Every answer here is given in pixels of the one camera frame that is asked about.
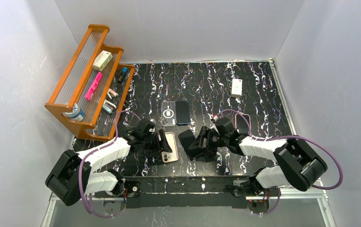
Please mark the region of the black phone pink case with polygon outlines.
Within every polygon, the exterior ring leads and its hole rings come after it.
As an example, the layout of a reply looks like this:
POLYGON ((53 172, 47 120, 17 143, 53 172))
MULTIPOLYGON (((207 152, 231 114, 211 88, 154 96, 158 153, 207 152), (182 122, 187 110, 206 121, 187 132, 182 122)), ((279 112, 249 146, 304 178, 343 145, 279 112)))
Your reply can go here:
POLYGON ((236 114, 235 115, 235 127, 240 134, 251 135, 251 120, 248 114, 236 114))

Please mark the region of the blue phone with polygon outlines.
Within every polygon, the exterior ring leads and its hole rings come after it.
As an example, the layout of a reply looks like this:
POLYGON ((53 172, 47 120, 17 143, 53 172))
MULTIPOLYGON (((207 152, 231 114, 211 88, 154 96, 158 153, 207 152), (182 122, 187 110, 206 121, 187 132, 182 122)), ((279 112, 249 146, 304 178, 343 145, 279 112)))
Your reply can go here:
POLYGON ((189 103, 185 100, 175 101, 177 125, 188 125, 191 123, 189 103))

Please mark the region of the clear phone case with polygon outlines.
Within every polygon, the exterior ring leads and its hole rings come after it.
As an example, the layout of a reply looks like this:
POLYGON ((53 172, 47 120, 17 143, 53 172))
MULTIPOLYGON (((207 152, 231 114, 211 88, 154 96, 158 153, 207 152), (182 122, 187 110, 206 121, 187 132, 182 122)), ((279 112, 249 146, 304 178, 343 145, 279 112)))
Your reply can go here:
POLYGON ((176 125, 176 104, 175 101, 163 101, 161 103, 161 125, 173 127, 176 125))

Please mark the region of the black phone from cream case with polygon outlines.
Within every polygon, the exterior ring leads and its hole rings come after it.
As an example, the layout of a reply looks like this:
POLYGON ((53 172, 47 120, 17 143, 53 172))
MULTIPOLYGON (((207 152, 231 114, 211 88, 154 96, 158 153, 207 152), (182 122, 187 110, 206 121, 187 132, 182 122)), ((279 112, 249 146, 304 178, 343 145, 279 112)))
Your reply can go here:
POLYGON ((190 146, 192 145, 192 143, 195 141, 196 137, 194 136, 193 132, 188 129, 182 133, 180 133, 178 135, 178 138, 180 140, 180 143, 184 149, 184 151, 186 152, 187 156, 189 157, 189 159, 193 159, 193 155, 192 152, 190 151, 190 146))

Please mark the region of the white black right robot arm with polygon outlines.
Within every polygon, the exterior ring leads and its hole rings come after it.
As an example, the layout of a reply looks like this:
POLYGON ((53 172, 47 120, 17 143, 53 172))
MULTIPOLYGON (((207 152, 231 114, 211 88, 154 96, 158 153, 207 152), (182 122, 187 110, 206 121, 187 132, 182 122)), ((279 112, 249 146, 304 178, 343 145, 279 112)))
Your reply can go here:
POLYGON ((218 148, 226 147, 241 156, 256 156, 277 163, 274 167, 257 170, 249 179, 228 189, 260 194, 266 189, 292 186, 307 191, 328 169, 325 161, 303 139, 255 139, 241 133, 229 118, 214 120, 211 128, 203 126, 197 136, 191 130, 179 134, 179 140, 190 160, 198 157, 214 157, 218 148))

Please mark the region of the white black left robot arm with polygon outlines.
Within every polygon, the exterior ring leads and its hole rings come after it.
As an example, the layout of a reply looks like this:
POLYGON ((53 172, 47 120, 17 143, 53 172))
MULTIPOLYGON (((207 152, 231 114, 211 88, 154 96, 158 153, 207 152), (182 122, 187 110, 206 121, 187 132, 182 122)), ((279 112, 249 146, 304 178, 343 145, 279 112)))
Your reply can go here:
POLYGON ((122 196, 126 192, 125 177, 115 170, 100 169, 131 152, 143 152, 149 157, 172 153, 165 131, 157 130, 154 122, 141 119, 127 133, 89 150, 64 151, 45 180, 45 185, 67 206, 79 200, 91 200, 96 192, 122 196))

